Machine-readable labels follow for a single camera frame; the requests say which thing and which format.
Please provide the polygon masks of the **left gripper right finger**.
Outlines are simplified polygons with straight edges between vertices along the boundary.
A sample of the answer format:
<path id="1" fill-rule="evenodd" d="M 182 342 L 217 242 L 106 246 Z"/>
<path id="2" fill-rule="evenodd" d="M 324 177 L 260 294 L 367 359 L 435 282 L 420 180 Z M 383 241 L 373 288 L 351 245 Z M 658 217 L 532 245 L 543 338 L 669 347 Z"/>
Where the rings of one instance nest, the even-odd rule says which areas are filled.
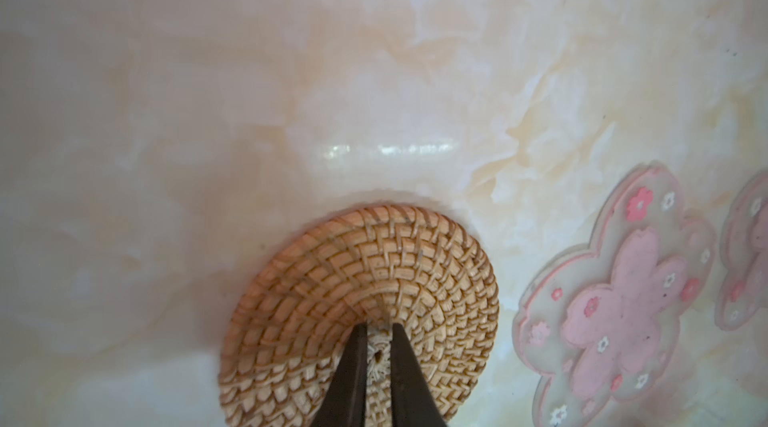
<path id="1" fill-rule="evenodd" d="M 394 427 L 447 427 L 402 324 L 392 326 L 390 392 Z"/>

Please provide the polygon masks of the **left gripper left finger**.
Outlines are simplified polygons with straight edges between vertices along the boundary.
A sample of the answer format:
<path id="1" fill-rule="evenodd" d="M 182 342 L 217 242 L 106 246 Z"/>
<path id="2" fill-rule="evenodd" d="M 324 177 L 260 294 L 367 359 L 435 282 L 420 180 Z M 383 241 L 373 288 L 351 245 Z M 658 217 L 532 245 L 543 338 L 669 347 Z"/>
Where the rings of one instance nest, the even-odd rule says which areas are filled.
<path id="1" fill-rule="evenodd" d="M 366 418 L 367 325 L 356 325 L 346 342 L 311 427 L 363 427 Z"/>

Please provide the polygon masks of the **woven rattan round coaster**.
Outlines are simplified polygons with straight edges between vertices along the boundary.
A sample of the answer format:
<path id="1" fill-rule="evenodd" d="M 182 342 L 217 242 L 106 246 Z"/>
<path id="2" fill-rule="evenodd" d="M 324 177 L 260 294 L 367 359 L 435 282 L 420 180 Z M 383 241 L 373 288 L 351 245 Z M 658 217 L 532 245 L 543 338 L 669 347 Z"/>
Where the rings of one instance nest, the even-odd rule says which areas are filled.
<path id="1" fill-rule="evenodd" d="M 366 424 L 391 424 L 394 325 L 451 419 L 488 362 L 498 314 L 493 266 L 460 223 L 404 204 L 342 213 L 277 253 L 237 304 L 218 375 L 226 422 L 309 425 L 358 324 L 367 328 Z"/>

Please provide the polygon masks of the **pink flower coaster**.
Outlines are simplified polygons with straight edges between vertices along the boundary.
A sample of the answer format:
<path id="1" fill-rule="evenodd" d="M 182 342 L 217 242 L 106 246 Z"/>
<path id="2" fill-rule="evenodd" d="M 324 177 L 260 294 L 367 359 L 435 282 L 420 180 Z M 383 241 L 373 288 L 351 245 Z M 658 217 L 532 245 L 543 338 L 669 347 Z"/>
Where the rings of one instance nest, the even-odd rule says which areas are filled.
<path id="1" fill-rule="evenodd" d="M 767 307 L 767 171 L 757 172 L 730 206 L 720 237 L 726 269 L 715 323 L 735 330 Z"/>
<path id="2" fill-rule="evenodd" d="M 662 163 L 615 187 L 588 242 L 550 260 L 522 295 L 512 330 L 537 373 L 537 426 L 587 426 L 610 403 L 642 396 L 667 369 L 681 318 L 717 251 L 714 226 L 686 205 Z"/>

